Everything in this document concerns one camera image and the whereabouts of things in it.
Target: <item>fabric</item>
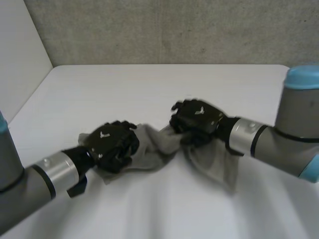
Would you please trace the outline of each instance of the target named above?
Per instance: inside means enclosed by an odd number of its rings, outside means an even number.
[[[175,134],[169,126],[158,131],[148,124],[140,124],[133,130],[140,141],[138,151],[132,155],[132,163],[119,174],[95,168],[105,184],[129,172],[155,172],[165,167],[178,150],[183,149],[185,158],[205,176],[221,183],[232,192],[236,188],[238,156],[231,155],[221,140],[214,139],[202,147],[181,146],[186,134]],[[88,134],[79,135],[79,143]]]
[[[219,139],[195,148],[183,147],[187,160],[203,175],[221,183],[227,190],[235,192],[239,156],[231,155],[225,143]]]

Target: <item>white wall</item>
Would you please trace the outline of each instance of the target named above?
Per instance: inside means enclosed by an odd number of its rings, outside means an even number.
[[[23,0],[0,0],[0,110],[7,121],[51,69]]]

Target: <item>white table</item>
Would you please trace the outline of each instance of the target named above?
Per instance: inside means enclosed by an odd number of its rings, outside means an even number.
[[[202,98],[230,115],[273,124],[287,67],[280,65],[101,65],[53,69],[10,124],[24,166],[76,145],[106,121],[161,129],[170,107]],[[84,195],[67,194],[3,239],[314,239],[319,188],[255,159],[240,160],[235,196],[178,154],[154,174],[106,186],[88,173]]]

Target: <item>light blue cap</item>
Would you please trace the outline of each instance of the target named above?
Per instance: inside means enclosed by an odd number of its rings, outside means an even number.
[[[319,154],[310,161],[299,177],[312,183],[319,181]]]
[[[319,65],[291,68],[287,72],[284,85],[294,90],[319,89]]]
[[[8,123],[5,121],[0,111],[0,133],[6,131],[7,129],[8,129]]]

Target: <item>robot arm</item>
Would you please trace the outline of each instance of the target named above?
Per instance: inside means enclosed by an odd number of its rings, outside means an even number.
[[[177,103],[170,120],[201,146],[218,137],[233,154],[249,155],[310,182],[319,180],[319,66],[288,71],[275,126],[231,118],[198,100]]]
[[[139,140],[128,122],[105,124],[83,145],[57,152],[24,169],[0,114],[0,235],[67,191],[84,193],[86,172],[95,166],[118,173],[131,162]]]

